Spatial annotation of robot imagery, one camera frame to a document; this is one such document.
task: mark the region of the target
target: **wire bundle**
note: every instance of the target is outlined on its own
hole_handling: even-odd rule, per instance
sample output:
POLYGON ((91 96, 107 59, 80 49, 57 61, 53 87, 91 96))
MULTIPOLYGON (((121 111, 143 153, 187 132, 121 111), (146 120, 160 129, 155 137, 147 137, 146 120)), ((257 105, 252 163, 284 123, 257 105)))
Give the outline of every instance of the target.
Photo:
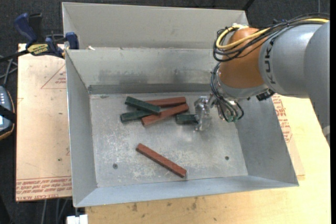
POLYGON ((242 27, 245 27, 242 25, 233 25, 231 27, 222 29, 217 33, 217 39, 215 40, 214 45, 213 45, 213 56, 215 60, 218 62, 227 62, 233 59, 242 58, 250 54, 252 51, 257 49, 258 47, 260 47, 262 43, 244 54, 243 52, 245 51, 246 48, 252 46, 256 42, 264 38, 267 38, 267 40, 270 38, 271 39, 275 38, 281 31, 286 30, 286 29, 288 30, 290 28, 293 28, 299 25, 324 24, 327 21, 329 21, 329 19, 330 18, 328 14, 313 13, 313 14, 301 15, 301 16, 295 17, 288 21, 284 21, 284 22, 280 22, 280 23, 277 23, 271 26, 264 27, 263 29, 256 31, 255 33, 245 38, 242 38, 230 44, 223 45, 225 38, 227 37, 229 33, 239 30, 242 27), (247 44, 240 46, 238 48, 239 45, 241 45, 243 42, 247 40, 250 40, 250 41, 247 44))

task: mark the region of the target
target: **red brick block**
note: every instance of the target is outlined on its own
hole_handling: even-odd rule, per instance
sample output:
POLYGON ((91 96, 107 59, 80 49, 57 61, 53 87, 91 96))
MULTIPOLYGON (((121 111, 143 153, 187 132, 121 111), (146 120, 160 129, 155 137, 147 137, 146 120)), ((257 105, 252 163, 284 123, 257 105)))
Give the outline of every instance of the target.
POLYGON ((160 112, 158 115, 149 115, 146 117, 143 117, 141 119, 143 126, 148 126, 150 124, 153 124, 155 122, 159 122, 161 120, 167 119, 169 117, 175 116, 177 114, 186 112, 189 110, 189 106, 187 104, 181 104, 178 106, 175 106, 171 109, 164 110, 160 112))
POLYGON ((149 147, 141 143, 137 146, 136 151, 146 156, 147 158, 151 159, 152 161, 160 164, 161 166, 165 167, 169 171, 172 171, 175 175, 178 175, 183 178, 187 173, 186 169, 183 169, 176 163, 170 161, 169 159, 163 157, 159 153, 155 152, 154 150, 150 149, 149 147))

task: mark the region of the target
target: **wooden block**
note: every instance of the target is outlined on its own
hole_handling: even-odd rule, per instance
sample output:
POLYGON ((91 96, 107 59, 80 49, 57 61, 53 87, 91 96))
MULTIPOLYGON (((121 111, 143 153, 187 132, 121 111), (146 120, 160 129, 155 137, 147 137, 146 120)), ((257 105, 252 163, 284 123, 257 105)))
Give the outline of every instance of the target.
POLYGON ((189 106, 187 104, 181 104, 181 105, 175 106, 171 109, 167 109, 165 111, 162 111, 159 115, 150 115, 150 116, 143 117, 141 119, 141 122, 142 122, 143 126, 148 126, 148 125, 153 124, 155 122, 158 122, 158 121, 164 120, 166 118, 175 116, 177 114, 187 112, 188 110, 189 110, 189 106))
POLYGON ((139 99, 128 96, 125 101, 126 105, 132 106, 134 108, 151 112, 152 114, 158 115, 160 112, 160 107, 157 105, 152 105, 147 102, 141 101, 139 99))
POLYGON ((163 157, 159 153, 155 152, 154 150, 150 149, 149 147, 141 143, 137 146, 136 151, 146 156, 147 158, 151 159, 152 161, 160 164, 161 166, 165 167, 169 171, 172 171, 175 175, 178 175, 183 178, 187 173, 185 169, 178 166, 176 163, 163 157))
POLYGON ((161 108, 166 108, 168 106, 177 106, 181 104, 185 104, 187 102, 185 97, 174 97, 174 98, 165 98, 158 100, 149 100, 146 103, 157 105, 161 108))

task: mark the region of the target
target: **gray metal tray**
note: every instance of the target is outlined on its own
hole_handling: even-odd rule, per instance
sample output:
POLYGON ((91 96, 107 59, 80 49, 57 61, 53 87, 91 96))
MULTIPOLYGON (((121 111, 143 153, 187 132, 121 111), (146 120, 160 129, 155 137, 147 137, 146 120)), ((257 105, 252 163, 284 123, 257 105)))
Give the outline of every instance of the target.
MULTIPOLYGON (((73 18, 82 20, 87 14, 93 16, 97 6, 65 6, 67 16, 64 20, 74 27, 71 30, 75 30, 83 41, 83 36, 88 33, 76 31, 75 25, 80 25, 78 29, 88 30, 90 27, 82 26, 73 18)), ((136 13, 137 8, 130 9, 136 13)), ((111 15, 111 10, 117 10, 121 20, 129 11, 126 6, 113 5, 98 5, 98 10, 103 18, 93 16, 91 21, 82 20, 81 23, 88 22, 95 28, 94 24, 108 20, 104 14, 111 15)), ((168 10, 170 18, 178 18, 179 9, 168 10)), ((196 9, 182 9, 181 14, 186 10, 191 12, 188 20, 199 15, 196 9)), ((159 18, 152 7, 138 7, 138 11, 144 18, 147 12, 151 13, 152 20, 158 23, 159 18)), ((212 24, 218 24, 228 13, 234 14, 220 11, 213 17, 212 24)), ((239 18, 243 18, 241 14, 231 20, 241 23, 239 18)), ((202 26, 200 22, 196 33, 202 26)), ((173 26, 166 22, 165 27, 169 30, 173 26)), ((252 98, 241 102, 245 115, 236 124, 222 121, 216 109, 212 109, 211 126, 203 132, 195 131, 191 125, 178 125, 174 118, 148 127, 142 126, 140 121, 121 123, 120 114, 132 111, 124 104, 127 96, 141 100, 185 96, 189 113, 194 113, 193 102, 210 93, 209 80, 216 64, 211 50, 212 34, 206 34, 206 38, 197 36, 203 38, 204 43, 197 43, 197 38, 186 34, 188 39, 176 39, 179 44, 176 46, 167 45, 165 38, 168 37, 155 36, 155 46, 148 32, 144 28, 144 33, 138 37, 143 45, 146 38, 149 39, 145 48, 131 46, 135 37, 114 43, 112 37, 108 41, 104 36, 101 39, 105 39, 105 46, 100 47, 95 46, 94 39, 88 36, 92 42, 81 43, 83 49, 66 53, 74 206, 297 186, 271 100, 259 102, 252 98), (85 50, 88 45, 95 50, 85 50), (186 177, 180 178, 136 152, 139 143, 185 168, 186 177)))

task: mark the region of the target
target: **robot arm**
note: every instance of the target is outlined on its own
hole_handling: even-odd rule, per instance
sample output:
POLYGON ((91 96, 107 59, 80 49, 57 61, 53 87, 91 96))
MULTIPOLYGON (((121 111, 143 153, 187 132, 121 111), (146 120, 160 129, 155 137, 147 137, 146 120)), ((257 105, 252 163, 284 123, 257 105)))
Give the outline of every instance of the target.
POLYGON ((233 25, 218 33, 211 86, 219 116, 237 121, 239 100, 274 93, 309 98, 330 144, 329 17, 299 16, 265 29, 233 25), (225 37, 234 32, 225 44, 225 37))

